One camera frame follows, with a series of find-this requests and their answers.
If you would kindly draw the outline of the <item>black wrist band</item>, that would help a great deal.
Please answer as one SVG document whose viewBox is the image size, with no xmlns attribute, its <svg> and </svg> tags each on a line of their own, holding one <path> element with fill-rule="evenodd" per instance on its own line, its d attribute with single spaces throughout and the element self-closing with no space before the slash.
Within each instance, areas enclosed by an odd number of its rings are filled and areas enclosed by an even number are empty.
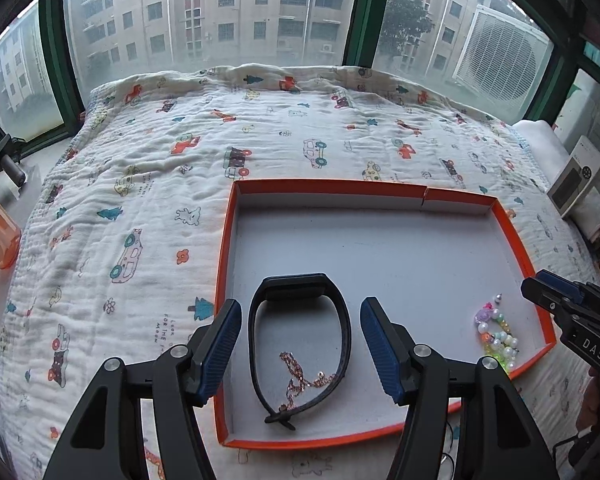
<svg viewBox="0 0 600 480">
<path fill-rule="evenodd" d="M 248 313 L 253 391 L 264 422 L 294 431 L 294 419 L 325 402 L 346 376 L 352 352 L 349 309 L 324 273 L 265 278 Z"/>
</svg>

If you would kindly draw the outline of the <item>folded white towel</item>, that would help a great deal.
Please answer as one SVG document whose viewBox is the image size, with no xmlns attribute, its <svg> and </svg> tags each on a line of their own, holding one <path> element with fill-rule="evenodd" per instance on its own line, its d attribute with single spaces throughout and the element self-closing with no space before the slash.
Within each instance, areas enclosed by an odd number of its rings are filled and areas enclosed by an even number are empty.
<svg viewBox="0 0 600 480">
<path fill-rule="evenodd" d="M 558 135 L 544 120 L 521 120 L 514 125 L 547 178 L 546 192 L 558 214 L 571 219 L 585 239 L 600 244 L 600 151 L 585 136 L 568 152 Z"/>
</svg>

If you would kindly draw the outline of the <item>white product box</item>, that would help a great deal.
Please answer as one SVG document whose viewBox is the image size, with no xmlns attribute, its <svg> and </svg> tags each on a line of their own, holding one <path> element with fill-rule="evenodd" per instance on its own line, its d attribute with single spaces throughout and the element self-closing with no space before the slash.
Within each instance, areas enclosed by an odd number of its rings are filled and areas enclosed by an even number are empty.
<svg viewBox="0 0 600 480">
<path fill-rule="evenodd" d="M 574 146 L 565 167 L 547 192 L 562 218 L 588 195 L 600 173 L 600 151 L 586 136 Z"/>
</svg>

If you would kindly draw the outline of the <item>outdoor air conditioner unit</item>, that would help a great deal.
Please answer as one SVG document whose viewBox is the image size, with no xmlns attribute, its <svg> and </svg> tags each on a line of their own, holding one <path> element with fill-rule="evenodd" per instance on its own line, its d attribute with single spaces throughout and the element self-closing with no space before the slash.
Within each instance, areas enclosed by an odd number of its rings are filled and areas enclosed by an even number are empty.
<svg viewBox="0 0 600 480">
<path fill-rule="evenodd" d="M 453 79 L 477 99 L 475 107 L 516 122 L 530 105 L 552 51 L 541 29 L 479 4 Z"/>
</svg>

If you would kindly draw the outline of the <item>black handheld device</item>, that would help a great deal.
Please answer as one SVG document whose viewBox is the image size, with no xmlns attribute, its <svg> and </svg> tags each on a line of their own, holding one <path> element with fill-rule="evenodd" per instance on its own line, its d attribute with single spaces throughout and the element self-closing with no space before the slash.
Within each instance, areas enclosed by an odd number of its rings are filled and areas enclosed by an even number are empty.
<svg viewBox="0 0 600 480">
<path fill-rule="evenodd" d="M 4 171 L 17 188 L 22 188 L 27 180 L 26 173 L 18 165 L 25 146 L 25 140 L 14 138 L 0 126 L 0 173 Z"/>
</svg>

